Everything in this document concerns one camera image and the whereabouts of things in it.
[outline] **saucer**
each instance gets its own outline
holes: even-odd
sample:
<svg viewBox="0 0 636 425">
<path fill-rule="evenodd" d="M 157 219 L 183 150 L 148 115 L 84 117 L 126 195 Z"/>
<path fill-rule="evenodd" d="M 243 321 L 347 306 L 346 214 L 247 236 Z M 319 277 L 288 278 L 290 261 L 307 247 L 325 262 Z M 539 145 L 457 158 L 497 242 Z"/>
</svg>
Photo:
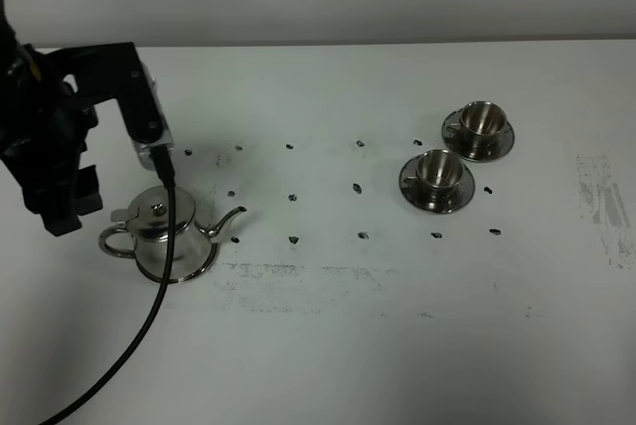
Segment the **saucer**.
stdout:
<svg viewBox="0 0 636 425">
<path fill-rule="evenodd" d="M 510 122 L 506 122 L 504 130 L 493 144 L 476 149 L 462 139 L 458 127 L 455 127 L 459 124 L 461 111 L 452 112 L 441 126 L 441 138 L 449 150 L 471 162 L 492 162 L 510 152 L 515 145 L 515 131 Z"/>
<path fill-rule="evenodd" d="M 399 172 L 399 189 L 404 198 L 414 207 L 427 213 L 453 213 L 470 202 L 475 194 L 475 179 L 468 167 L 463 165 L 464 173 L 457 185 L 457 189 L 446 197 L 432 200 L 428 198 L 417 185 L 417 162 L 419 155 L 404 164 Z"/>
</svg>

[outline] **white tabletop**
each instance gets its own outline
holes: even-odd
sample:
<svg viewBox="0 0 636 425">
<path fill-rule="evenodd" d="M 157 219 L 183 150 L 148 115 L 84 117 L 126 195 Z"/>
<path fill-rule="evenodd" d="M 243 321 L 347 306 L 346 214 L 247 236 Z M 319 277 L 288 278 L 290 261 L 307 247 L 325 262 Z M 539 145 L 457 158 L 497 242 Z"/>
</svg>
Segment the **white tabletop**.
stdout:
<svg viewBox="0 0 636 425">
<path fill-rule="evenodd" d="M 636 42 L 140 53 L 178 184 L 211 219 L 248 212 L 239 243 L 169 288 L 138 352 L 65 423 L 633 422 Z M 441 147 L 444 117 L 473 100 L 506 110 L 515 147 L 469 164 L 461 212 L 416 211 L 402 164 Z M 116 104 L 97 112 L 82 162 L 104 210 L 83 229 L 48 235 L 0 172 L 2 423 L 77 398 L 156 294 L 97 248 L 110 211 L 158 184 Z"/>
</svg>

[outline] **teapot lid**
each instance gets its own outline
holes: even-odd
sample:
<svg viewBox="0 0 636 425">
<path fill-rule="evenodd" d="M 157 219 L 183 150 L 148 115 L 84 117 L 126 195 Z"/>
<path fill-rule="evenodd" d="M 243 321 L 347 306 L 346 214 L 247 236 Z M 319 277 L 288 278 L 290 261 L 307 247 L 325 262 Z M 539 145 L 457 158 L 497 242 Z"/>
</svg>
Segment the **teapot lid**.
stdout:
<svg viewBox="0 0 636 425">
<path fill-rule="evenodd" d="M 176 232 L 185 229 L 195 216 L 195 201 L 183 189 L 175 189 L 177 200 Z M 133 236 L 148 240 L 168 239 L 168 192 L 164 187 L 154 187 L 139 194 L 126 211 L 126 228 Z"/>
</svg>

